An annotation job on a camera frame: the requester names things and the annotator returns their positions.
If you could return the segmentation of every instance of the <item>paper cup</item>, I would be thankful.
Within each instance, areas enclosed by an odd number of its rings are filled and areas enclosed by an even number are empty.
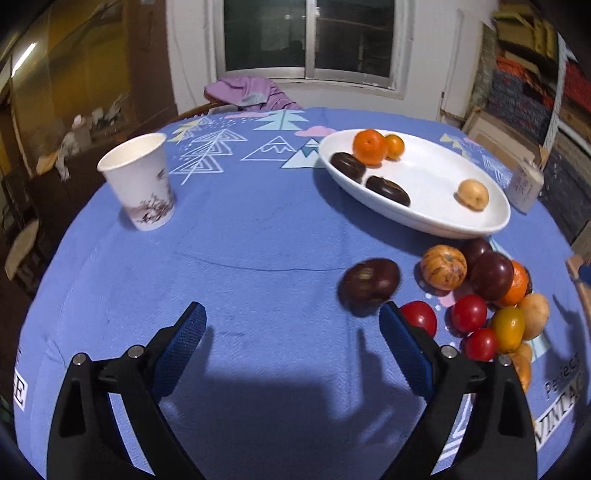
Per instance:
[[[154,230],[174,213],[164,142],[156,133],[132,138],[100,159],[100,171],[138,230]]]

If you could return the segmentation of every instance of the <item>metal screw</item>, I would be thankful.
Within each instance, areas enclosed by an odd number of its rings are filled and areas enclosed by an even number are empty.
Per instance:
[[[501,363],[501,365],[504,365],[505,367],[508,367],[509,365],[511,365],[513,362],[511,361],[511,357],[509,355],[499,355],[499,362]]]
[[[82,365],[84,362],[86,362],[86,355],[83,353],[75,354],[74,358],[72,359],[72,363],[74,365]]]
[[[131,358],[139,358],[144,354],[144,347],[141,345],[134,345],[127,350],[127,355]]]
[[[457,350],[451,345],[443,345],[441,347],[441,352],[443,356],[446,356],[448,358],[455,358],[457,356]]]

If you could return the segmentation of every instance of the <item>orange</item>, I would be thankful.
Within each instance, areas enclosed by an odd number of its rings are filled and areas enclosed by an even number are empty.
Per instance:
[[[353,139],[353,155],[361,163],[377,167],[388,153],[388,143],[380,132],[363,130]]]
[[[388,153],[386,158],[389,160],[399,160],[400,155],[404,153],[404,140],[398,135],[386,135],[386,142],[388,143]]]
[[[513,283],[511,288],[503,298],[495,302],[498,307],[512,307],[517,305],[527,293],[527,285],[530,282],[530,276],[527,270],[519,262],[511,260],[513,264]]]

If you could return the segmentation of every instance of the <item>yellow tomato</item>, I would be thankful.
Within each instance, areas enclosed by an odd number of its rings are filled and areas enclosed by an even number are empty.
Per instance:
[[[523,312],[517,307],[498,310],[492,316],[491,328],[496,334],[497,351],[512,352],[519,347],[525,330]]]

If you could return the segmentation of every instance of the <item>red tomato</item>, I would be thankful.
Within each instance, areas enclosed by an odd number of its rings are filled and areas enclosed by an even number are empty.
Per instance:
[[[402,305],[400,311],[411,325],[424,328],[431,337],[435,336],[437,317],[428,303],[415,300]]]
[[[462,333],[475,332],[486,322],[486,302],[478,295],[468,295],[452,307],[453,326]]]
[[[473,332],[466,339],[464,353],[471,360],[491,360],[496,353],[496,335],[492,328],[481,328]]]

